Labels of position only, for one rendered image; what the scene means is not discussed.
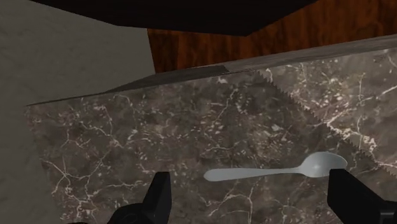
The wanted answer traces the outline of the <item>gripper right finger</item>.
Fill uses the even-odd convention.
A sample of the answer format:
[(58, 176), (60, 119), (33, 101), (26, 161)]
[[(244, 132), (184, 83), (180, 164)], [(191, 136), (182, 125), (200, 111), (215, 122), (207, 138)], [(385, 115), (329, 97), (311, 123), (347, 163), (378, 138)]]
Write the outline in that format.
[(343, 224), (397, 224), (397, 202), (384, 200), (345, 169), (332, 169), (327, 204)]

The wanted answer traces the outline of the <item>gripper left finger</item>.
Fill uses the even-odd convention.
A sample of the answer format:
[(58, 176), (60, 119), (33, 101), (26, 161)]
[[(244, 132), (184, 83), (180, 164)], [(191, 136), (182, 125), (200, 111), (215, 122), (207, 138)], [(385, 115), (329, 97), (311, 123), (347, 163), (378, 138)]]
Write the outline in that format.
[(171, 175), (157, 172), (144, 200), (118, 208), (107, 224), (168, 224), (171, 208)]

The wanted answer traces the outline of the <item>grey plastic spoon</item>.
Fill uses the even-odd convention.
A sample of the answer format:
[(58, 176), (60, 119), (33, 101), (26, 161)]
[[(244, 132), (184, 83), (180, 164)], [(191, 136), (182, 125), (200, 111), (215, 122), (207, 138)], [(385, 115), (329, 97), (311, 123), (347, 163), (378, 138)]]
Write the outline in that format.
[(328, 176), (331, 169), (345, 169), (347, 164), (347, 160), (340, 155), (319, 151), (307, 156), (298, 167), (282, 169), (211, 169), (205, 172), (204, 179), (215, 182), (276, 174), (302, 174), (309, 178), (322, 178)]

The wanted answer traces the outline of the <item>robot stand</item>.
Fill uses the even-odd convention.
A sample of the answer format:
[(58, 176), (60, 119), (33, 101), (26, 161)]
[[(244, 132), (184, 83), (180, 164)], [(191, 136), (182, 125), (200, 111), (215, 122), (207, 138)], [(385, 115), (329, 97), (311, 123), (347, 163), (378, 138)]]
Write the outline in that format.
[(248, 36), (317, 0), (30, 0), (122, 27)]

